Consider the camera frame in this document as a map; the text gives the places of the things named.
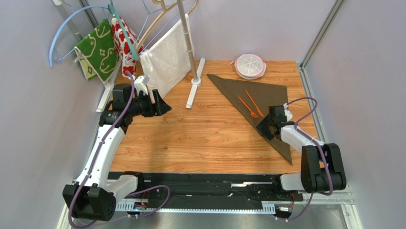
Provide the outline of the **orange plastic knife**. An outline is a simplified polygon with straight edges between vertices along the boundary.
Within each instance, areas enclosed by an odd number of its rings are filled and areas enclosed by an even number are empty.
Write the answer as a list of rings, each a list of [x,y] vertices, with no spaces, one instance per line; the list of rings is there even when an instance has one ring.
[[[261,109],[258,107],[258,105],[256,104],[256,102],[254,101],[254,99],[251,97],[251,95],[249,94],[249,92],[248,92],[247,90],[245,90],[245,92],[246,92],[247,96],[249,97],[249,99],[251,100],[251,102],[253,103],[253,105],[255,106],[255,108],[256,108],[258,114],[259,114],[261,117],[264,117],[264,114],[262,113]],[[259,117],[258,115],[253,115],[253,113],[254,113],[254,112],[252,111],[252,112],[251,112],[252,117],[256,117],[256,118]]]

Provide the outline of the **orange plastic fork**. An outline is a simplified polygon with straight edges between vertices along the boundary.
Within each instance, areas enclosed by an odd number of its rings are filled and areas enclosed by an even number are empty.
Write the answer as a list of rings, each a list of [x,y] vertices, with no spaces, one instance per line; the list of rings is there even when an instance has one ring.
[[[246,103],[245,101],[240,97],[237,96],[237,98],[241,101],[241,103],[247,108],[247,110],[250,112],[251,117],[257,119],[259,118],[259,115],[257,115]]]

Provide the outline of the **brown cloth napkin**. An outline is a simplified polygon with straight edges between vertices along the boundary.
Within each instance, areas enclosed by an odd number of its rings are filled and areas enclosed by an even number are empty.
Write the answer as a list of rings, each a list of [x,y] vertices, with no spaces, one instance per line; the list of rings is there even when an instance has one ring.
[[[268,140],[260,136],[256,126],[263,120],[245,90],[249,92],[264,116],[269,113],[269,106],[283,105],[288,101],[287,87],[264,83],[261,80],[237,80],[227,79],[215,74],[208,74],[208,79],[216,88],[216,93],[209,94],[209,105],[207,112],[216,118],[221,118],[227,124],[227,129],[231,130],[237,136],[242,137],[238,140],[241,143],[241,149],[252,149],[264,151],[275,151],[287,163],[292,163],[291,148],[288,144],[276,140]],[[257,114],[259,118],[251,117],[250,112],[237,98],[240,96],[245,103]]]

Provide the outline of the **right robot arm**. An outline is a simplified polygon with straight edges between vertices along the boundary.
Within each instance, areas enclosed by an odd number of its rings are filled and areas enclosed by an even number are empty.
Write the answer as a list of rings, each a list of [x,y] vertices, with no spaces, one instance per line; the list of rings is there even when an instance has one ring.
[[[301,170],[279,176],[285,191],[305,191],[331,195],[347,186],[340,148],[317,140],[292,120],[288,106],[270,106],[269,113],[256,126],[261,136],[288,144],[301,154]]]

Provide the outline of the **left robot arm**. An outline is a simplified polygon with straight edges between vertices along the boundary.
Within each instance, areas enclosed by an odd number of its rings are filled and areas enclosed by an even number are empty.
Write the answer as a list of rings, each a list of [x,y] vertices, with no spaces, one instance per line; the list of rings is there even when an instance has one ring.
[[[112,161],[135,116],[162,116],[171,109],[157,89],[146,94],[129,83],[114,86],[100,116],[91,156],[74,184],[67,184],[62,192],[71,219],[109,221],[117,203],[145,190],[143,173],[134,171],[123,172],[109,185]]]

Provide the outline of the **metal drying rack stand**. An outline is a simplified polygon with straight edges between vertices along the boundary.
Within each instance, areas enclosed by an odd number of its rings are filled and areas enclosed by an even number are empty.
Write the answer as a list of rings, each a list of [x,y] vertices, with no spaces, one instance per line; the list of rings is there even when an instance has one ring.
[[[190,90],[185,108],[192,109],[196,95],[197,95],[198,88],[202,85],[201,76],[203,73],[206,59],[204,57],[202,57],[200,59],[198,67],[196,68],[195,60],[194,60],[194,52],[193,52],[193,48],[192,48],[192,40],[190,37],[190,30],[189,30],[189,26],[188,26],[188,21],[186,19],[186,13],[184,11],[183,0],[177,0],[176,3],[178,6],[180,19],[182,22],[184,38],[185,38],[187,53],[188,53],[188,57],[189,57],[190,67],[191,67],[191,73],[193,75],[193,78],[191,79],[192,86],[191,86],[191,90]]]

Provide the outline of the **white towel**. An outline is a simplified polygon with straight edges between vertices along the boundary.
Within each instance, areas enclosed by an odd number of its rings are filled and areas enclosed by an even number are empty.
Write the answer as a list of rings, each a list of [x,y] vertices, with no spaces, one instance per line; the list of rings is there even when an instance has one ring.
[[[148,90],[157,89],[164,98],[191,70],[182,21],[139,57],[143,73],[149,77]]]

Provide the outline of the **red white patterned cloth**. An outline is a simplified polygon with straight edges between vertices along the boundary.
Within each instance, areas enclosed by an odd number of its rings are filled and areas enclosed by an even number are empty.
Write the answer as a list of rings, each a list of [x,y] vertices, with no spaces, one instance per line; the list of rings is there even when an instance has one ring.
[[[121,73],[124,77],[128,77],[126,72],[129,71],[134,74],[136,71],[136,60],[134,55],[131,53],[130,45],[128,44],[124,33],[127,34],[130,43],[134,45],[137,41],[137,34],[127,25],[127,23],[120,17],[120,21],[124,26],[124,29],[120,27],[119,20],[117,18],[111,19],[112,37],[114,47],[122,63]]]

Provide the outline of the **white pink lidded container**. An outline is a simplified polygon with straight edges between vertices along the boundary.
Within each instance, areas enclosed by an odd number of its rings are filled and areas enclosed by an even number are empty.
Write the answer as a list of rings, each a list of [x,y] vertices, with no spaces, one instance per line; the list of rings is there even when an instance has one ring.
[[[233,63],[237,74],[246,80],[262,77],[266,71],[266,63],[256,54],[243,54]]]

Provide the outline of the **green patterned towel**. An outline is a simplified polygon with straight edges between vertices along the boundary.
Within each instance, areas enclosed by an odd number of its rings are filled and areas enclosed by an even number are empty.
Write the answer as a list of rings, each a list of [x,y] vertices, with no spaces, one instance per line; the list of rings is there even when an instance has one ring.
[[[109,80],[119,61],[109,20],[103,19],[74,47],[74,51],[86,81],[98,78],[104,83]]]

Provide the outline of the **beige wooden hanger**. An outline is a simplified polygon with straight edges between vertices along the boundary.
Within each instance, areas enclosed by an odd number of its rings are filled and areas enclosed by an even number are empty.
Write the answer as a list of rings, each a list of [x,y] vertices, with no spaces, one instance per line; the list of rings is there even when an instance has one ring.
[[[144,4],[145,9],[147,10],[147,17],[146,20],[144,22],[144,25],[142,26],[142,29],[139,33],[139,36],[137,37],[137,46],[136,46],[136,50],[138,51],[142,46],[144,48],[147,47],[147,45],[149,45],[157,35],[159,35],[159,33],[170,23],[168,22],[155,36],[154,38],[152,38],[150,40],[150,42],[148,44],[144,44],[144,41],[147,39],[147,37],[149,36],[149,34],[153,31],[153,29],[158,25],[158,23],[160,22],[160,20],[165,16],[165,14],[167,14],[170,10],[174,9],[175,7],[178,8],[178,11],[180,14],[183,14],[184,12],[184,6],[183,6],[183,12],[181,12],[180,8],[180,3],[183,3],[183,0],[176,0],[175,2],[173,2],[170,5],[165,4],[164,0],[152,0],[152,3],[155,5],[158,5],[160,8],[155,10],[155,11],[149,11],[145,1],[142,1]],[[154,14],[159,12],[160,14],[155,18],[155,20],[150,24],[150,26],[148,28],[146,28],[146,24],[149,20],[149,17]]]

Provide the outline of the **teal hanger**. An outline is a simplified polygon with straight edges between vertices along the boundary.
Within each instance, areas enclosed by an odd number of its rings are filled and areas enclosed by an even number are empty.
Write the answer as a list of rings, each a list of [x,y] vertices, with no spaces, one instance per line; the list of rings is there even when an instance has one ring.
[[[130,38],[129,38],[129,36],[128,36],[128,33],[127,33],[127,31],[125,30],[125,26],[124,26],[124,24],[123,24],[123,22],[122,22],[122,20],[121,20],[121,17],[120,17],[120,15],[119,15],[119,13],[118,13],[117,10],[115,9],[114,3],[113,3],[112,0],[110,0],[110,3],[108,4],[108,9],[109,9],[110,13],[113,14],[113,17],[115,17],[115,18],[118,20],[119,26],[120,26],[120,28],[121,28],[121,30],[122,30],[122,32],[123,32],[123,35],[124,35],[124,37],[125,37],[125,39],[126,39],[126,42],[127,42],[128,46],[129,46],[130,52],[131,52],[131,54],[132,54],[132,56],[133,56],[133,59],[134,59],[135,61],[138,61],[138,60],[139,60],[138,53],[136,52],[136,50],[135,50],[133,44],[131,43],[131,40],[130,40]]]

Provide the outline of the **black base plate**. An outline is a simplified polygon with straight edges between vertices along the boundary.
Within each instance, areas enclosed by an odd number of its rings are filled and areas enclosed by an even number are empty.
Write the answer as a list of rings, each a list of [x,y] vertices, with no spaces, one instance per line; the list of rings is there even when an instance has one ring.
[[[284,191],[274,174],[144,173],[132,198],[149,208],[194,210],[261,210],[266,201],[291,205],[302,202],[297,191]]]

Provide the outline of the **aluminium frame rail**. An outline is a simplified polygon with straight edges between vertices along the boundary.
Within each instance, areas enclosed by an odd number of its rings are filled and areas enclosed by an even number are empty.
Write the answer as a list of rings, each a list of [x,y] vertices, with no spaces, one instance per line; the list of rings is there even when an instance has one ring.
[[[333,4],[332,8],[330,9],[326,19],[324,20],[321,28],[319,29],[315,39],[313,40],[310,48],[308,49],[303,61],[299,65],[301,70],[304,70],[309,65],[312,57],[316,53],[319,45],[321,44],[321,42],[324,39],[326,33],[328,32],[328,30],[332,26],[334,20],[338,16],[340,10],[342,9],[342,7],[344,6],[345,3],[346,3],[346,0],[336,0],[334,2],[334,4]]]

